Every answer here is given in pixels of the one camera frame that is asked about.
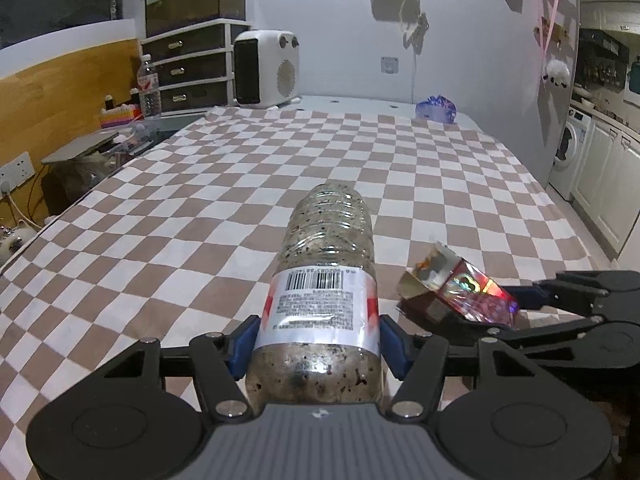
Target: clear water bottle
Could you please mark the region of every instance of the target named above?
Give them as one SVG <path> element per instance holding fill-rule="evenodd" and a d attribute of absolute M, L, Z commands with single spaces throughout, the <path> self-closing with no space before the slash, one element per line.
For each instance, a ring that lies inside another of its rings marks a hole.
<path fill-rule="evenodd" d="M 257 412 L 382 400 L 371 218 L 348 186 L 316 186 L 294 209 L 245 385 Z"/>
<path fill-rule="evenodd" d="M 138 69 L 138 88 L 140 88 L 140 108 L 145 119 L 158 117 L 162 113 L 162 101 L 158 72 L 151 63 L 151 54 L 142 56 L 142 64 Z"/>

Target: drawer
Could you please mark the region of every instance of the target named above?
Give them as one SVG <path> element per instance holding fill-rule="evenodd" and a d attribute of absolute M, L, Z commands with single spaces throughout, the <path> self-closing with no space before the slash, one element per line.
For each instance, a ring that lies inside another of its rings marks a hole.
<path fill-rule="evenodd" d="M 249 25 L 231 25 L 231 41 L 246 30 Z M 225 24 L 216 23 L 208 27 L 196 28 L 172 34 L 159 40 L 150 41 L 142 45 L 144 54 L 151 54 L 151 61 L 161 61 L 171 57 L 196 54 L 204 50 L 214 50 L 225 47 Z"/>
<path fill-rule="evenodd" d="M 160 86 L 224 77 L 226 75 L 225 57 L 225 52 L 219 52 L 156 65 Z"/>
<path fill-rule="evenodd" d="M 163 112 L 226 106 L 226 81 L 160 91 Z"/>

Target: floor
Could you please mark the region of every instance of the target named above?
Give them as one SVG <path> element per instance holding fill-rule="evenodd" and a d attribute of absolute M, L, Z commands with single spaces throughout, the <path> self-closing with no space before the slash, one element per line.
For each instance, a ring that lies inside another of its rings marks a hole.
<path fill-rule="evenodd" d="M 591 236 L 591 233 L 587 229 L 586 225 L 582 222 L 578 213 L 564 198 L 562 198 L 558 192 L 551 186 L 546 187 L 551 200 L 558 206 L 558 209 L 564 214 L 575 233 L 578 235 L 582 244 L 587 251 L 596 260 L 597 270 L 606 270 L 611 268 L 611 261 L 607 258 L 602 248 L 598 245 L 597 241 Z"/>

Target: washing machine door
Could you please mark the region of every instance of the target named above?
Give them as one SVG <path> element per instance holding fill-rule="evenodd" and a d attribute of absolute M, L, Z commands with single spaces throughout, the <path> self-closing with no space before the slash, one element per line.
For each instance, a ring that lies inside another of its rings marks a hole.
<path fill-rule="evenodd" d="M 566 168 L 572 163 L 578 153 L 578 132 L 575 126 L 567 123 L 562 132 L 560 145 L 556 151 L 556 159 L 554 165 L 556 168 Z"/>

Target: hanging plush toy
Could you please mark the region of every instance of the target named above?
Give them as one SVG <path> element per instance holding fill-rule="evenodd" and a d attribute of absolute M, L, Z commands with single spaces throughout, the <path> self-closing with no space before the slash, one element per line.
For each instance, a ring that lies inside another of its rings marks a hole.
<path fill-rule="evenodd" d="M 542 79 L 545 81 L 549 79 L 556 86 L 562 85 L 562 88 L 568 88 L 571 83 L 571 71 L 564 61 L 552 59 L 546 64 Z"/>

